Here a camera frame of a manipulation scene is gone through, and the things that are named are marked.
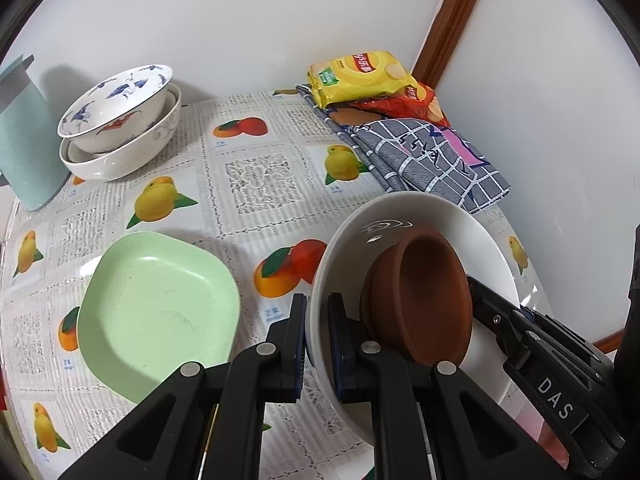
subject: metal screw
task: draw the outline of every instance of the metal screw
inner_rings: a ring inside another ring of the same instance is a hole
[[[255,347],[255,351],[260,355],[271,355],[276,351],[276,345],[273,343],[260,343]]]
[[[453,375],[458,368],[451,361],[440,361],[436,366],[436,370],[443,375]]]
[[[375,341],[365,341],[360,348],[365,354],[377,354],[380,352],[380,345]]]
[[[193,377],[200,371],[200,365],[198,363],[190,362],[185,363],[180,367],[180,373],[185,377]]]

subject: light blue pitcher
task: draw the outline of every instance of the light blue pitcher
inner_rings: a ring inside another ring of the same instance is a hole
[[[0,186],[8,183],[33,211],[55,196],[69,172],[58,156],[58,123],[26,72],[32,61],[20,56],[0,73]]]

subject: green label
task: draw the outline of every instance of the green label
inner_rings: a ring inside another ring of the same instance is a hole
[[[327,67],[322,70],[321,73],[318,74],[320,81],[324,86],[331,86],[338,83],[338,78],[335,76],[334,71],[331,70],[331,67]]]

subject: wooden trim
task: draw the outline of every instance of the wooden trim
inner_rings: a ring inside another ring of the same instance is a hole
[[[613,352],[617,350],[620,346],[620,342],[622,341],[622,334],[624,330],[618,330],[615,334],[611,334],[610,336],[600,339],[596,341],[593,345],[600,350],[603,354],[608,354],[609,352]]]
[[[443,0],[424,47],[415,63],[414,77],[435,88],[465,30],[477,0]]]

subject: bowl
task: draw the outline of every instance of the bowl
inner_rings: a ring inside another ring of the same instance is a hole
[[[359,319],[360,295],[369,268],[414,226],[427,226],[442,234],[466,274],[518,305],[518,291],[500,249],[489,233],[455,204],[427,193],[401,191],[380,196],[354,211],[331,238],[316,271],[305,335],[321,391],[345,423],[370,444],[374,443],[370,405],[343,405],[334,392],[326,300],[329,293],[340,292],[347,316]],[[510,384],[502,370],[504,361],[494,334],[474,320],[461,368],[496,402],[502,400]]]
[[[167,145],[180,120],[182,95],[173,84],[164,96],[161,119],[142,135],[126,139],[123,146],[102,155],[87,153],[75,141],[62,139],[60,160],[83,180],[116,180],[144,166]]]
[[[87,153],[115,150],[156,121],[172,70],[165,65],[131,68],[85,92],[58,123],[58,135]]]
[[[140,402],[185,362],[225,363],[239,317],[238,287],[217,257],[140,231],[100,259],[78,313],[78,346],[100,381]]]
[[[465,269],[439,232],[427,226],[403,231],[369,269],[360,319],[373,339],[406,358],[460,366],[473,320]]]

